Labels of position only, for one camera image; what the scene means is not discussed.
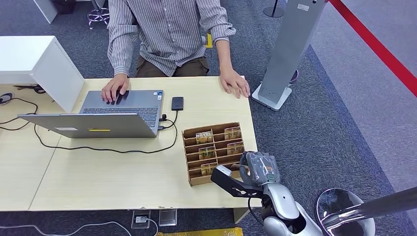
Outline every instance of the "brown pants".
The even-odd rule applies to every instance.
[[[174,77],[206,76],[209,71],[209,64],[206,57],[196,58],[177,67]],[[158,67],[154,66],[143,57],[139,56],[136,78],[146,77],[167,77]]]

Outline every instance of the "silver laptop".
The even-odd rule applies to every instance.
[[[79,114],[18,117],[69,138],[154,138],[162,97],[162,90],[135,90],[106,103],[100,91],[89,91]]]

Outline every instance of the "man's right hand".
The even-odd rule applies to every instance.
[[[120,94],[123,95],[129,87],[129,78],[125,74],[117,74],[101,90],[100,96],[105,102],[116,100],[116,91],[120,88]]]

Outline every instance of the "man's left hand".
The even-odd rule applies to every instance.
[[[227,93],[231,93],[229,85],[232,86],[237,98],[240,98],[240,94],[245,97],[250,95],[248,82],[233,69],[220,72],[220,83]]]

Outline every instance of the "white cord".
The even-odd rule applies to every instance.
[[[78,231],[80,231],[82,228],[84,228],[84,227],[87,227],[87,226],[100,226],[100,225],[108,225],[108,224],[117,224],[118,226],[120,226],[120,227],[122,227],[126,232],[127,232],[127,234],[129,235],[129,236],[132,236],[131,234],[130,234],[130,232],[125,228],[125,227],[123,227],[121,224],[119,224],[118,222],[116,222],[116,221],[110,221],[110,222],[106,222],[106,223],[102,223],[102,224],[88,224],[88,225],[83,225],[83,226],[81,226],[79,229],[77,229],[75,232],[73,232],[73,233],[70,233],[70,234],[68,234],[68,235],[48,235],[48,234],[45,234],[44,232],[42,232],[36,225],[18,225],[18,226],[0,226],[0,229],[16,229],[16,228],[26,228],[26,227],[33,227],[33,228],[35,228],[41,235],[43,235],[43,236],[71,236],[71,235],[74,235],[74,234],[76,234]],[[156,226],[156,234],[155,234],[155,236],[158,234],[158,226]]]
[[[147,220],[149,220],[149,221],[152,221],[154,224],[155,224],[155,226],[156,226],[156,233],[153,235],[153,236],[156,236],[157,234],[158,234],[158,224],[154,221],[154,220],[152,220],[152,219],[149,219],[149,218],[146,218]]]

